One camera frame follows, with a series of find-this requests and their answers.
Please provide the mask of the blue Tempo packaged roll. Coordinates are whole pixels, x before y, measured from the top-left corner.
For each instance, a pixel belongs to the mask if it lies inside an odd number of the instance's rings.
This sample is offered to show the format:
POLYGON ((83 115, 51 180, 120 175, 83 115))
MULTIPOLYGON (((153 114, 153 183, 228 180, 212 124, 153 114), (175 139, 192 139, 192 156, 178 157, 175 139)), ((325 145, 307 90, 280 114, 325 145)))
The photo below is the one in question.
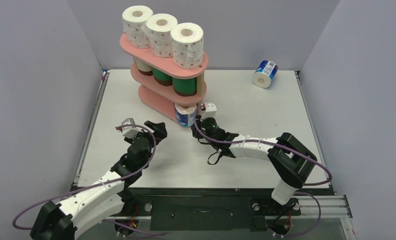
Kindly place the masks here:
POLYGON ((190 127, 194 123, 197 105, 180 105, 174 104, 175 118, 178 124, 183 127, 190 127))

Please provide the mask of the green brown roll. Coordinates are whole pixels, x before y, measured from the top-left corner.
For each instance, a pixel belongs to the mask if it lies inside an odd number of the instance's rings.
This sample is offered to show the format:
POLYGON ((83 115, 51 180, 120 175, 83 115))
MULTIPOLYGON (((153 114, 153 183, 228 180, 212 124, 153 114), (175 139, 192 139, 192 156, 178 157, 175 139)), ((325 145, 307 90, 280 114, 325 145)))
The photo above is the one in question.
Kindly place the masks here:
POLYGON ((152 73, 154 76, 154 79, 163 86, 171 86, 172 85, 172 76, 156 69, 152 68, 152 73))
POLYGON ((183 97, 194 96, 197 93, 197 78, 179 79, 172 78, 174 91, 183 97))

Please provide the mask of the pink three-tier wooden shelf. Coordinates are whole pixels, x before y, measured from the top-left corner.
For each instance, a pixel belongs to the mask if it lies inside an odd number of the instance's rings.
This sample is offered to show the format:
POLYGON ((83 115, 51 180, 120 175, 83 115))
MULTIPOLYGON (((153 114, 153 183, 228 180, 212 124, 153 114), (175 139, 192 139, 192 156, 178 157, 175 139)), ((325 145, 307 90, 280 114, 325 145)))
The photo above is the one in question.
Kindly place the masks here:
POLYGON ((132 78, 140 84, 138 96, 148 107, 154 109, 170 120, 176 122, 174 105, 192 106, 200 104, 207 92, 207 85, 204 80, 204 71, 209 62, 208 55, 204 53, 203 61, 196 68, 185 69, 179 67, 173 58, 163 58, 155 56, 151 48, 136 48, 126 34, 122 34, 119 40, 121 48, 129 55, 138 58, 151 67, 154 67, 174 78, 185 80, 197 78, 197 94, 193 96, 180 96, 173 86, 163 86, 159 84, 153 76, 144 75, 139 71, 136 63, 130 68, 132 78))

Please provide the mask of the cream brown paper roll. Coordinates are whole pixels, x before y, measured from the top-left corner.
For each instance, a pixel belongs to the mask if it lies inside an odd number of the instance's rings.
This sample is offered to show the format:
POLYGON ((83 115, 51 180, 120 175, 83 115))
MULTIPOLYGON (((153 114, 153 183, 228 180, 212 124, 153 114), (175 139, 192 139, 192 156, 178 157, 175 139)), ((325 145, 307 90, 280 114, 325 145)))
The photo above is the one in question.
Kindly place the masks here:
POLYGON ((153 75, 152 67, 149 64, 145 63, 143 60, 141 60, 137 57, 133 57, 133 59, 134 59, 134 62, 141 74, 146 75, 146 76, 153 75))

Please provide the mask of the blue white packaged roll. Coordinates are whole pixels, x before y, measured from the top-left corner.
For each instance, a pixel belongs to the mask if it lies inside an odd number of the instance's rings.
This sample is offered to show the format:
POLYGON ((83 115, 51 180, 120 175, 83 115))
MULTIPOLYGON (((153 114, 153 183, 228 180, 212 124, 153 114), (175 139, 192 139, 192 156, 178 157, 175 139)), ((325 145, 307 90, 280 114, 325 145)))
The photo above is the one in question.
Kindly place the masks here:
POLYGON ((262 61, 253 74, 253 84, 264 89, 268 88, 277 74, 278 69, 278 65, 273 61, 262 61))

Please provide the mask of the white dotted toilet roll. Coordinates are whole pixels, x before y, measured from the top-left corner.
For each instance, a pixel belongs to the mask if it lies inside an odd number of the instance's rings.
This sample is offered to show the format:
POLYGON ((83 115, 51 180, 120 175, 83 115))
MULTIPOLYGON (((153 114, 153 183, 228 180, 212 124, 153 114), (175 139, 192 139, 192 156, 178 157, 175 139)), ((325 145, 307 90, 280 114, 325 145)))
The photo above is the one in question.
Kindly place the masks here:
POLYGON ((150 48, 150 40, 143 29, 151 16, 153 10, 144 5, 130 6, 122 13, 123 32, 138 49, 150 48))
POLYGON ((195 23, 184 22, 176 25, 170 35, 174 62, 184 69, 198 67, 204 57, 202 28, 195 23))
POLYGON ((178 24, 176 17, 167 13, 152 15, 145 23, 151 51, 155 56, 170 58, 173 55, 170 31, 178 24))

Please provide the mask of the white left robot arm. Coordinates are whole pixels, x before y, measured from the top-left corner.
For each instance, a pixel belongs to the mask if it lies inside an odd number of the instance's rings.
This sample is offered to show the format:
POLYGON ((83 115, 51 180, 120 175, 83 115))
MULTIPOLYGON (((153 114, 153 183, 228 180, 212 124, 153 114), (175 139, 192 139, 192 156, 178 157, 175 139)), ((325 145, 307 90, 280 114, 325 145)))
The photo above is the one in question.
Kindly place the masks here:
POLYGON ((140 126, 128 118, 116 130, 129 143, 126 153, 92 185, 57 203, 45 203, 30 230, 33 240, 75 240, 107 217, 134 211, 135 201, 128 188, 149 166, 156 146, 167 137, 167 129, 164 122, 146 121, 140 126))

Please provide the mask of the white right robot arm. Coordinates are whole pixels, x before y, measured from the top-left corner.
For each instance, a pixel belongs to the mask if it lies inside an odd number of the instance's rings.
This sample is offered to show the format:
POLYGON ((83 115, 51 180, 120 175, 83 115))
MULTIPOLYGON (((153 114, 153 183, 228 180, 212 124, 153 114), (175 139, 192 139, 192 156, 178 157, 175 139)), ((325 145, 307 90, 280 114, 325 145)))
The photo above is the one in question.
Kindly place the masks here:
POLYGON ((275 214, 288 206, 290 198, 301 189, 316 165, 317 158, 291 133, 277 138, 255 138, 220 128, 213 117, 196 116, 191 127, 194 138, 205 139, 220 157, 252 158, 270 161, 280 180, 268 199, 268 208, 275 214))

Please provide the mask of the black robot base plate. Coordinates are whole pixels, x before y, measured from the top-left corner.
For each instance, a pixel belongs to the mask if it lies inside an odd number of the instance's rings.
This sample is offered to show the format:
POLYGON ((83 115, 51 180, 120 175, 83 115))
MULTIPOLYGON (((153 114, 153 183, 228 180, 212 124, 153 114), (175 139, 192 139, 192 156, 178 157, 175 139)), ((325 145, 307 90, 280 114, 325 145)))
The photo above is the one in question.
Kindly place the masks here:
POLYGON ((282 206, 271 188, 130 188, 117 219, 150 220, 152 231, 265 231, 280 218, 299 216, 299 202, 282 206))

